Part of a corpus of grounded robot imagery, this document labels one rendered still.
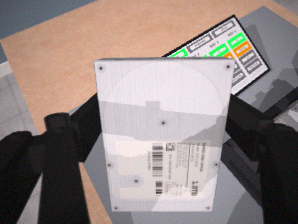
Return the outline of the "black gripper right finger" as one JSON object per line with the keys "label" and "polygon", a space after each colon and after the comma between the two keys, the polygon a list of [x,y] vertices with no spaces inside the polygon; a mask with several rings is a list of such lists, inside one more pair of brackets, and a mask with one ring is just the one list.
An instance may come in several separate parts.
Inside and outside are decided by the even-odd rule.
{"label": "black gripper right finger", "polygon": [[298,224],[298,132],[232,93],[225,131],[259,162],[264,224]]}

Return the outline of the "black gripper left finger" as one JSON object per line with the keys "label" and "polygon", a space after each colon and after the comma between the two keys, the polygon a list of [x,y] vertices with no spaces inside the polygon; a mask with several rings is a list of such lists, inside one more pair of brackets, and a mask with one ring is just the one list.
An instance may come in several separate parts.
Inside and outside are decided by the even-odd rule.
{"label": "black gripper left finger", "polygon": [[71,116],[43,119],[41,135],[16,131],[0,141],[0,224],[17,224],[41,174],[37,224],[91,224],[79,162],[102,132],[97,92]]}

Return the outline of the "black-framed status screen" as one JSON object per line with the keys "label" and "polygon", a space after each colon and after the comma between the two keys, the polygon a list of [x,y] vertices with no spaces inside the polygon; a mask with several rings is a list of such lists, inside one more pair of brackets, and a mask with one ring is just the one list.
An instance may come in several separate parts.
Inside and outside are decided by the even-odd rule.
{"label": "black-framed status screen", "polygon": [[270,71],[235,14],[161,57],[197,56],[223,56],[236,59],[231,90],[235,96]]}

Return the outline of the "black drive dock housing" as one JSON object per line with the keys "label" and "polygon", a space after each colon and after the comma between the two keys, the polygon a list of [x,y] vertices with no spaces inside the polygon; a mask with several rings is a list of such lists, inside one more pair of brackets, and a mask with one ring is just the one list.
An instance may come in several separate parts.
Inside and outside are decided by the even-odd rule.
{"label": "black drive dock housing", "polygon": [[[298,99],[298,87],[264,113],[272,119]],[[232,138],[223,144],[221,161],[262,208],[260,180],[256,174],[259,162],[251,162]]]}

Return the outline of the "grey flat mat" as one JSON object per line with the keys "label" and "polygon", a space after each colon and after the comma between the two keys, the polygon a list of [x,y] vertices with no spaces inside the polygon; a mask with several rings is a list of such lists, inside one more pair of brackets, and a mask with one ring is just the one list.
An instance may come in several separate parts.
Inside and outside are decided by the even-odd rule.
{"label": "grey flat mat", "polygon": [[[271,70],[237,97],[264,113],[298,86],[298,27],[264,5],[239,21]],[[222,161],[212,212],[112,212],[102,132],[82,164],[112,224],[264,224],[262,208]]]}

